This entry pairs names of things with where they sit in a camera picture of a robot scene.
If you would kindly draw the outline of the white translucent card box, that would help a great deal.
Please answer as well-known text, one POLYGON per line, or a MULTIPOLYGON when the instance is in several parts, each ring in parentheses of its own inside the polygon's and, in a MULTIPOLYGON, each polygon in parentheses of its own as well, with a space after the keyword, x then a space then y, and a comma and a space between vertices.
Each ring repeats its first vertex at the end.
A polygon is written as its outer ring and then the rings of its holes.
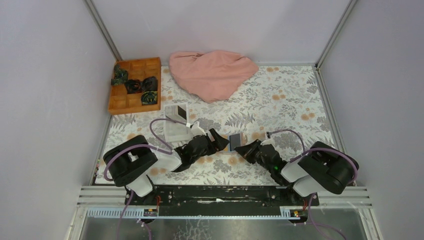
POLYGON ((187 102, 181 103, 172 103, 164 106, 163 115, 168 120, 164 122, 164 137, 165 141, 169 143, 173 142, 183 142, 188 141, 192 138, 192 133, 188 127, 186 127, 186 123, 189 120, 189 106, 187 102), (179 105, 186 109, 186 121, 177 121, 173 119, 169 119, 165 116, 165 107, 171 105, 179 105))

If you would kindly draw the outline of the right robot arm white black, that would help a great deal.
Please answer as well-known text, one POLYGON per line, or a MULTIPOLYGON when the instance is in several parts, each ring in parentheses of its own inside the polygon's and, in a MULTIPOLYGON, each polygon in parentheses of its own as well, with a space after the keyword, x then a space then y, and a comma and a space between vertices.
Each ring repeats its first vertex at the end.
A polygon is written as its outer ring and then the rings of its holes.
POLYGON ((313 193, 340 195, 358 176, 355 159, 321 141, 290 160, 282 159, 274 143, 257 139, 234 150, 250 164, 266 169, 277 184, 288 186, 286 198, 293 206, 301 205, 313 193))

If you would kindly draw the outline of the dark patterned rolled sock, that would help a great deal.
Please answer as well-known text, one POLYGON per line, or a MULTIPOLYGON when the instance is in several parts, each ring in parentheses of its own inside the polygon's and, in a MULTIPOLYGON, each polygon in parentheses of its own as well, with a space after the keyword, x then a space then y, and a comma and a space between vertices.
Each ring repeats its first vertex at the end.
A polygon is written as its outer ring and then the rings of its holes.
POLYGON ((143 106, 156 105, 158 103, 158 92, 145 91, 142 93, 140 100, 143 106))

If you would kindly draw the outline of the black rolled sock left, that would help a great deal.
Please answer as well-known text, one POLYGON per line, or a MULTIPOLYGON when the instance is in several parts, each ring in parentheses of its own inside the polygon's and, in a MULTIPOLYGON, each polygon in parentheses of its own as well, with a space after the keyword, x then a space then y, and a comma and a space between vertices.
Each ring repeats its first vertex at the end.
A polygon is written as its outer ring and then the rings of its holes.
POLYGON ((142 93, 141 81, 139 79, 128 79, 124 83, 127 94, 138 94, 142 93))

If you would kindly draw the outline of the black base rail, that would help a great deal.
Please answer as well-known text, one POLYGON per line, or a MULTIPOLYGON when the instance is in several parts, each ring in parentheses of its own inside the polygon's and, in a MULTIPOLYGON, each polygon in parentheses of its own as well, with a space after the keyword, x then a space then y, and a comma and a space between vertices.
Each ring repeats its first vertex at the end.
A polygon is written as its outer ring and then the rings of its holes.
POLYGON ((136 194, 125 202, 153 206, 163 217, 256 217, 278 216, 287 207, 317 207, 317 196, 298 196, 285 186, 157 185, 146 196, 136 194))

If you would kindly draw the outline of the black rolled sock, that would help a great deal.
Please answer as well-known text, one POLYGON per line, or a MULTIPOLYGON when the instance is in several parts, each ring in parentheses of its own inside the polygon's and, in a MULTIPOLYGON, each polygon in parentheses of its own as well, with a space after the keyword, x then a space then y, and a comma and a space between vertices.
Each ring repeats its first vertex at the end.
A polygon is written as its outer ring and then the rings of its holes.
POLYGON ((138 94, 142 93, 141 81, 139 79, 128 79, 124 83, 127 94, 138 94))
POLYGON ((149 76, 141 82, 141 89, 143 92, 157 92, 158 79, 155 76, 149 76))

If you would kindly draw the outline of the pink cloth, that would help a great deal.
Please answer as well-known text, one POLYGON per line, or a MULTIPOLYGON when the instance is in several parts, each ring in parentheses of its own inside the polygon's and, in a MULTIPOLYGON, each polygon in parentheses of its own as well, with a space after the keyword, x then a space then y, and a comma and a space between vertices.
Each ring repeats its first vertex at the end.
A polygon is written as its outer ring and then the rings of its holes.
POLYGON ((177 51, 169 57, 169 70, 182 89, 213 103, 228 100, 259 67, 248 57, 230 51, 177 51))

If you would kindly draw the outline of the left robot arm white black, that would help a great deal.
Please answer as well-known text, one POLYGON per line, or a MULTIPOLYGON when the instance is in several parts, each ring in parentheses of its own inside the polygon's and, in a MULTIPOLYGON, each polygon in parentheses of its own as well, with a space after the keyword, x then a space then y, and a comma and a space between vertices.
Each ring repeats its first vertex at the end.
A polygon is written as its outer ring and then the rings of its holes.
POLYGON ((148 143, 143 135, 112 148, 103 155, 106 164, 103 176, 117 187, 126 187, 136 194, 144 206, 155 200, 154 184, 148 176, 153 168, 179 173, 190 168, 197 160, 223 151, 228 138, 218 134, 214 128, 204 131, 192 127, 193 138, 186 144, 170 151, 148 143))

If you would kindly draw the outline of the wooden compartment tray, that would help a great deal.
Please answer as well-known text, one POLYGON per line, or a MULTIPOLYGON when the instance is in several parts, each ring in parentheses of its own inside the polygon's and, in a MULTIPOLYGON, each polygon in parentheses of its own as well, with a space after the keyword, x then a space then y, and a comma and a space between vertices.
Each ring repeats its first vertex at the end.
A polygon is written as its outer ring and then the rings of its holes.
POLYGON ((161 109, 159 57, 117 61, 113 69, 108 112, 111 115, 161 109))

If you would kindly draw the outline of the floral table mat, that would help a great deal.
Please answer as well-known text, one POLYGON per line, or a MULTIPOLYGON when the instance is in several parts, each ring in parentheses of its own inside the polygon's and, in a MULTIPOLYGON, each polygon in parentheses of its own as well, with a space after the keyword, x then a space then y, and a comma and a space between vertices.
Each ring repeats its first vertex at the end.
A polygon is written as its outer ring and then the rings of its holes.
MULTIPOLYGON (((275 148, 289 160, 321 141, 334 146, 334 136, 311 66, 261 66, 227 100, 206 103, 180 88, 167 66, 161 73, 163 106, 182 104, 188 120, 221 135, 242 134, 243 143, 266 139, 273 132, 275 148)), ((274 185, 270 174, 237 153, 219 152, 200 158, 188 170, 151 168, 159 185, 274 185)))

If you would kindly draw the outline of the green patterned rolled sock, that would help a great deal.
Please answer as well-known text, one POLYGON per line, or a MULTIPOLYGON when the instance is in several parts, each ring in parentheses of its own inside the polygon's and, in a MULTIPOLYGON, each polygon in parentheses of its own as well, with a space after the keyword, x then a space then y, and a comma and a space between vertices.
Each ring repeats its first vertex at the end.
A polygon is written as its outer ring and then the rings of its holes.
POLYGON ((118 86, 125 84, 128 81, 129 73, 127 70, 121 68, 119 64, 116 64, 113 68, 113 78, 110 81, 111 86, 118 86))

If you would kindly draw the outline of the brown leather card holder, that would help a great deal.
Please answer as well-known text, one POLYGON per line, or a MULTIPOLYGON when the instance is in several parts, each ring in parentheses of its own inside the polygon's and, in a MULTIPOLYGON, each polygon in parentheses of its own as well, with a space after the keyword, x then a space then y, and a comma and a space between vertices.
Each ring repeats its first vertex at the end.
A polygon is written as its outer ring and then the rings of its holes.
POLYGON ((222 135, 225 139, 229 141, 229 144, 222 151, 223 153, 230 154, 235 152, 236 147, 241 147, 247 144, 248 136, 242 132, 231 134, 231 135, 222 135))

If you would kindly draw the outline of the black rolled sock right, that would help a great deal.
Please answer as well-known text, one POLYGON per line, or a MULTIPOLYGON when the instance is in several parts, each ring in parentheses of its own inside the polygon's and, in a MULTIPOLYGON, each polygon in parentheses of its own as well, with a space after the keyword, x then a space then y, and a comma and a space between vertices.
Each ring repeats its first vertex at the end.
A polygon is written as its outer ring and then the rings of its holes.
POLYGON ((141 82, 141 89, 143 92, 157 92, 158 79, 155 76, 149 76, 141 82))

